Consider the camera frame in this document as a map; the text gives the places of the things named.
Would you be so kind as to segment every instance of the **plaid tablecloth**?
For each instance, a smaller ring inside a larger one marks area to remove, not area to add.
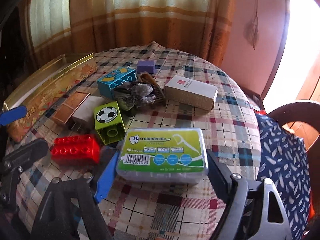
[[[191,54],[164,48],[153,42],[148,46],[112,49],[96,54],[98,71],[61,98],[20,144],[9,143],[8,152],[36,138],[45,138],[52,148],[57,137],[74,132],[57,126],[51,115],[75,90],[100,95],[96,80],[119,66],[135,67],[139,59],[156,60],[155,80],[160,87],[174,75],[181,75],[218,87],[214,109],[205,110],[169,100],[165,107],[124,118],[126,127],[167,128],[199,127],[207,148],[228,165],[232,172],[255,179],[260,165],[260,135],[257,120],[239,86],[222,70]],[[54,177],[62,180],[79,178],[82,170],[60,167],[50,160],[50,153],[21,175],[17,187],[20,218],[31,230],[38,206]],[[115,239],[171,240],[208,239],[219,221],[225,205],[215,195],[208,179],[196,186],[132,183],[119,176],[108,197],[99,204],[105,222]],[[81,239],[86,231],[75,203],[74,217],[78,221]]]

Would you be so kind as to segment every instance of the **tablecloth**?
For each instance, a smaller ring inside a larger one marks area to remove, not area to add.
[[[217,86],[218,96],[211,112],[168,100],[166,106],[124,118],[128,127],[167,128],[199,127],[206,148],[232,172],[255,179],[260,165],[260,135],[257,120],[239,86],[222,70],[194,55],[169,49],[152,42],[147,46],[111,49],[96,54],[97,73],[80,82],[53,105],[19,144],[8,143],[7,153],[36,138],[45,138],[52,149],[55,138],[75,133],[57,126],[50,117],[75,90],[100,95],[96,80],[119,66],[135,68],[140,59],[156,61],[155,80],[161,88],[174,75]],[[17,187],[19,216],[31,230],[38,206],[54,177],[79,178],[87,167],[60,167],[50,153],[21,175]],[[74,217],[81,239],[87,239],[79,209]],[[208,179],[198,185],[161,185],[132,183],[117,176],[112,189],[99,208],[115,239],[170,240],[209,239],[225,205],[215,195]]]

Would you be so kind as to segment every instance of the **purple block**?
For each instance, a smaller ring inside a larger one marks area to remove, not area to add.
[[[155,72],[155,61],[154,60],[139,60],[137,64],[137,73],[147,71],[149,74]]]

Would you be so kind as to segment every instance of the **red toy block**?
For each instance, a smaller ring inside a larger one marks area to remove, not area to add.
[[[51,159],[59,165],[94,165],[100,159],[100,147],[93,134],[57,138]]]

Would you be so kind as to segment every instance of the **white cardboard box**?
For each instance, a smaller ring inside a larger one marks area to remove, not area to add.
[[[208,111],[214,108],[218,94],[216,86],[177,75],[164,85],[164,92],[167,99]]]
[[[72,119],[86,128],[94,128],[94,109],[106,103],[102,97],[88,96],[73,113]]]

